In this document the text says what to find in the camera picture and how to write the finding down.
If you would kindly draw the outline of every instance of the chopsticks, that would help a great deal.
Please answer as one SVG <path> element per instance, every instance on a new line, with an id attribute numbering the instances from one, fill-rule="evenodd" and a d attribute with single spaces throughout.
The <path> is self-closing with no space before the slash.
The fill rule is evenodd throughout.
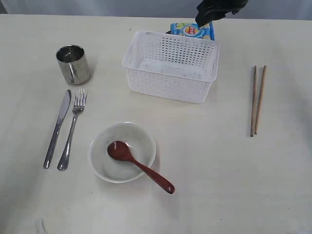
<path id="1" fill-rule="evenodd" d="M 264 83 L 265 83 L 267 65 L 265 65 L 263 67 L 261 86 L 260 86 L 260 94 L 259 94 L 259 100 L 258 100 L 258 108 L 257 108 L 256 119 L 254 122 L 255 96 L 256 96 L 256 85 L 257 85 L 257 71 L 256 70 L 257 70 L 257 66 L 254 67 L 254 74 L 253 74 L 253 106 L 252 106 L 252 121 L 251 121 L 251 129 L 250 129 L 250 136 L 251 137 L 253 137 L 254 134 L 257 134 L 257 131 L 258 131 L 258 123 L 259 123 L 260 110 L 261 110 L 261 105 L 262 105 L 263 88 L 264 88 Z"/>

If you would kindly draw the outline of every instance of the stainless steel cup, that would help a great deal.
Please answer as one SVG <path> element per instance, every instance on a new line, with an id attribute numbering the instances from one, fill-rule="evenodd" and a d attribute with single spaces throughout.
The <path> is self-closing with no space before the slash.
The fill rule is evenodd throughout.
<path id="1" fill-rule="evenodd" d="M 66 45 L 56 54 L 59 67 L 69 84 L 82 84 L 89 80 L 90 71 L 82 47 Z"/>

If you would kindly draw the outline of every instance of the white basket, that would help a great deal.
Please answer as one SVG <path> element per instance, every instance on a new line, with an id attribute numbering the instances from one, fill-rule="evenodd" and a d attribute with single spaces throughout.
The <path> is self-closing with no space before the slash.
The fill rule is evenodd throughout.
<path id="1" fill-rule="evenodd" d="M 199 104 L 216 79 L 218 60 L 215 41 L 140 31 L 122 65 L 131 91 Z"/>

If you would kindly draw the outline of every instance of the wooden spoon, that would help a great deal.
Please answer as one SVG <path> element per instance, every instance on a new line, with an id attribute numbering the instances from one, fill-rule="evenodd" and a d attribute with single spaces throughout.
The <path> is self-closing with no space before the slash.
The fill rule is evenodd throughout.
<path id="1" fill-rule="evenodd" d="M 172 183 L 170 183 L 168 180 L 166 180 L 157 172 L 153 171 L 147 166 L 144 166 L 143 164 L 136 161 L 131 155 L 129 147 L 126 145 L 126 143 L 122 141 L 112 142 L 107 147 L 107 153 L 110 157 L 112 157 L 115 160 L 134 163 L 137 167 L 139 167 L 142 171 L 144 171 L 153 181 L 155 181 L 166 192 L 170 194 L 173 194 L 175 192 L 175 187 L 172 185 Z"/>

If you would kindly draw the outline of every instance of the butter knife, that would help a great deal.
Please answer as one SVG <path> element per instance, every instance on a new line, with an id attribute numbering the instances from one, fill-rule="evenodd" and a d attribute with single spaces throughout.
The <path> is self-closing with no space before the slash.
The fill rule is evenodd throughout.
<path id="1" fill-rule="evenodd" d="M 47 156 L 45 157 L 45 160 L 44 160 L 43 168 L 49 168 L 49 166 L 51 164 L 55 145 L 57 144 L 57 140 L 58 140 L 58 136 L 59 136 L 59 130 L 60 130 L 60 127 L 62 126 L 63 120 L 66 116 L 67 111 L 68 111 L 71 98 L 72 98 L 72 93 L 70 90 L 67 90 L 65 93 L 64 99 L 63 99 L 62 106 L 60 107 L 60 111 L 58 114 L 58 120 L 57 120 L 57 123 L 55 125 L 55 129 L 54 129 L 54 132 L 52 135 L 52 139 L 50 141 Z"/>

